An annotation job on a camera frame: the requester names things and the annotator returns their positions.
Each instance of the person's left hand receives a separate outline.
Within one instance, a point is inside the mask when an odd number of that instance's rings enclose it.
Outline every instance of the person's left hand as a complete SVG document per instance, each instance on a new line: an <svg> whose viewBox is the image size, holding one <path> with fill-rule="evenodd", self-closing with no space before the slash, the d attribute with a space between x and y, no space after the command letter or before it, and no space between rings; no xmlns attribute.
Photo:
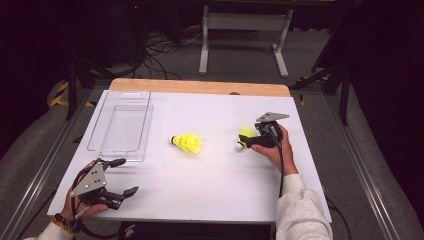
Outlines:
<svg viewBox="0 0 424 240"><path fill-rule="evenodd" d="M91 161L86 166L86 168L92 167L94 165L94 163L95 163L94 160ZM63 210L60 213L60 215L63 218L68 218L68 216L72 215L71 192L72 192L72 189L70 188L68 190L68 193L66 194L65 205L63 206ZM80 200L79 200L79 197L78 196L75 197L75 206L78 206L77 213L80 212L80 211L82 211L82 210L84 210L86 207L88 207L88 205L85 204L85 203L83 203L83 202L81 202L81 204L80 204ZM106 204L92 205L90 207L90 209L84 215L81 216L80 220L81 221L84 221L84 220L88 219L89 217L93 216L94 214L97 214L97 213L100 213L100 212L104 212L106 210L108 210L108 206Z"/></svg>

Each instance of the yellow and black tape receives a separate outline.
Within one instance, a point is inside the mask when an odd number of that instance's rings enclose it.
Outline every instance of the yellow and black tape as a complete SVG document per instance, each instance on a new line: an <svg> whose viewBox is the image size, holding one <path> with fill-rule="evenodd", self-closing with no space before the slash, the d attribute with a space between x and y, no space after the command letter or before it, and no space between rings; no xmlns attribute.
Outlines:
<svg viewBox="0 0 424 240"><path fill-rule="evenodd" d="M50 106L63 106L68 107L69 102L68 101L62 101L60 100L63 96L63 93L65 93L66 89L68 88L68 81L64 80L62 85L59 87L59 90L57 91L55 97L53 98L52 102L50 103ZM86 107L95 107L97 105L97 102L86 102Z"/></svg>

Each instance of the sleeve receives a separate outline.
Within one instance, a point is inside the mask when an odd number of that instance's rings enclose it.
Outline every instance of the sleeve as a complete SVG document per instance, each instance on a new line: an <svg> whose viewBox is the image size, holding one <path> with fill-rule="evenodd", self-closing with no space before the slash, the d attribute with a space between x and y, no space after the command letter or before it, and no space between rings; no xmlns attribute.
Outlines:
<svg viewBox="0 0 424 240"><path fill-rule="evenodd" d="M285 176L277 203L277 239L333 239L323 212L318 195L306 189L299 174Z"/></svg>
<svg viewBox="0 0 424 240"><path fill-rule="evenodd" d="M74 234L70 234L54 223L50 223L46 229L36 238L27 238L25 240L72 240Z"/></svg>

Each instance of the white desk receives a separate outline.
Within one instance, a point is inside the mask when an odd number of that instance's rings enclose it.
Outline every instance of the white desk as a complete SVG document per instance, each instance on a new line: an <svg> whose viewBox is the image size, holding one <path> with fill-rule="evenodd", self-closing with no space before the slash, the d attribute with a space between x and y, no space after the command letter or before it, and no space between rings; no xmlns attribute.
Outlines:
<svg viewBox="0 0 424 240"><path fill-rule="evenodd" d="M99 101L101 106L104 95ZM290 118L278 121L289 133L294 157L306 185L321 198L325 217L331 217L309 151L303 128L291 97L237 96L152 92L154 106L144 162L108 169L107 189L122 193L139 186L118 211L99 218L130 221L207 221L270 223L275 221L280 174L266 158L234 143L242 125L253 127L263 113L278 112ZM87 145L100 107L52 201L48 214L60 212L66 191L77 172L98 152ZM170 145L169 136L200 134L203 145L195 156Z"/></svg>

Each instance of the shuttlecock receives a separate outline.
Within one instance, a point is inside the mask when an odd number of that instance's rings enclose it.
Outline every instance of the shuttlecock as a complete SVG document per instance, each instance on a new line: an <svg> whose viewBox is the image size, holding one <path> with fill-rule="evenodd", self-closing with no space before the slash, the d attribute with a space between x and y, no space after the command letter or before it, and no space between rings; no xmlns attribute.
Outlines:
<svg viewBox="0 0 424 240"><path fill-rule="evenodd" d="M202 138L199 135L186 133L170 137L169 143L177 145L186 152L197 154L200 151L200 146L202 145Z"/></svg>
<svg viewBox="0 0 424 240"><path fill-rule="evenodd" d="M243 135L245 137L250 138L250 137L256 137L258 134L256 133L255 130L253 130L249 126L243 126L240 129L239 135ZM243 148L246 147L246 143L242 142L239 138L238 141L236 142L236 144L234 145L234 147L237 151L241 151L241 150L243 150Z"/></svg>

